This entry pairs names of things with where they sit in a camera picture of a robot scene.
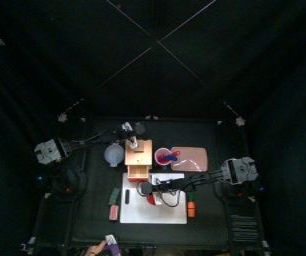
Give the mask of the person's hand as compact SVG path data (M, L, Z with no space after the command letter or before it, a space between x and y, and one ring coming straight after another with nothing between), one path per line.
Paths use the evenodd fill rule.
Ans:
M99 256L102 252L107 249L107 241L103 240L98 245L92 245L84 256Z

